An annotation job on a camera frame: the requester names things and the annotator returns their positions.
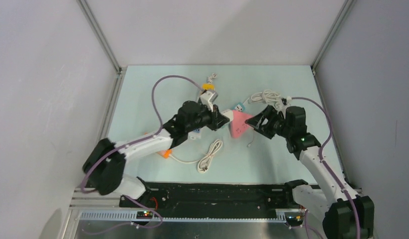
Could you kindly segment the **pink triangular power strip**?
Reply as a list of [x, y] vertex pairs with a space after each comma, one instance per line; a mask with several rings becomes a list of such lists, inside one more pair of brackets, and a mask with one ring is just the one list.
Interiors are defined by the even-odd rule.
[[240, 138], [248, 129], [250, 129], [250, 126], [245, 121], [253, 116], [237, 110], [233, 110], [232, 112], [233, 120], [230, 123], [231, 137]]

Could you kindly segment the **white multicolour power strip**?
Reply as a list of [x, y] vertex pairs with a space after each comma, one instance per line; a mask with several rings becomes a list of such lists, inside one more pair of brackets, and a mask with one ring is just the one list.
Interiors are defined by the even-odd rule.
[[[205, 83], [210, 83], [214, 85], [214, 80], [217, 78], [217, 73], [212, 73], [210, 76], [207, 77], [207, 80]], [[202, 94], [204, 90], [202, 89], [199, 93], [199, 96]], [[201, 130], [200, 129], [195, 129], [192, 132], [189, 133], [190, 139], [200, 139], [201, 138]]]

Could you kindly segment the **yellow cube plug adapter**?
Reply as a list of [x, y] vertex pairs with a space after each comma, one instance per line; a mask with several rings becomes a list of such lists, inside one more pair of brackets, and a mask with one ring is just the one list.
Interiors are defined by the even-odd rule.
[[209, 90], [215, 91], [215, 85], [210, 84], [210, 83], [204, 83], [202, 84], [202, 89], [207, 90], [207, 91]]

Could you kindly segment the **orange power strip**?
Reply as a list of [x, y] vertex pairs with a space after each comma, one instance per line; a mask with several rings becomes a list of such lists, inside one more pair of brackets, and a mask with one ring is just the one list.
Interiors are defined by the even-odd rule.
[[153, 136], [152, 139], [148, 139], [146, 146], [145, 156], [151, 155], [153, 153], [159, 154], [161, 157], [167, 159], [172, 150], [170, 146], [172, 145], [172, 138], [169, 133], [165, 130], [162, 130], [157, 136]]

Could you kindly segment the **white plug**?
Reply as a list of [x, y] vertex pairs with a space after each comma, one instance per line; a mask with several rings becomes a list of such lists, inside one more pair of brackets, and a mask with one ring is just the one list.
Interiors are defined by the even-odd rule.
[[226, 117], [226, 118], [229, 119], [228, 122], [232, 122], [233, 119], [234, 119], [233, 110], [231, 110], [231, 109], [224, 110], [224, 111], [221, 112], [221, 114], [222, 114], [224, 117]]

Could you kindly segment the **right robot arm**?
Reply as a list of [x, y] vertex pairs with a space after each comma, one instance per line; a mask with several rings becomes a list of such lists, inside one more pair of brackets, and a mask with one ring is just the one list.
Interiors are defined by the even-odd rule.
[[369, 196], [360, 196], [329, 166], [320, 142], [308, 132], [306, 111], [302, 107], [286, 107], [278, 112], [267, 106], [246, 124], [257, 133], [272, 139], [275, 135], [286, 140], [289, 153], [305, 166], [321, 189], [298, 181], [283, 193], [283, 203], [289, 208], [298, 204], [322, 222], [328, 239], [371, 239], [374, 235], [375, 205]]

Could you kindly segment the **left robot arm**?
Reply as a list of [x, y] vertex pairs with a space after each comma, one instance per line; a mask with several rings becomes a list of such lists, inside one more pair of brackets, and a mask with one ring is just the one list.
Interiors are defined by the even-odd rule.
[[119, 193], [130, 197], [138, 207], [149, 204], [151, 195], [139, 177], [125, 174], [130, 160], [172, 149], [189, 138], [189, 133], [203, 127], [218, 130], [233, 120], [233, 111], [220, 112], [217, 105], [208, 108], [201, 102], [186, 101], [178, 112], [155, 133], [146, 134], [131, 142], [100, 140], [82, 166], [86, 177], [100, 195]]

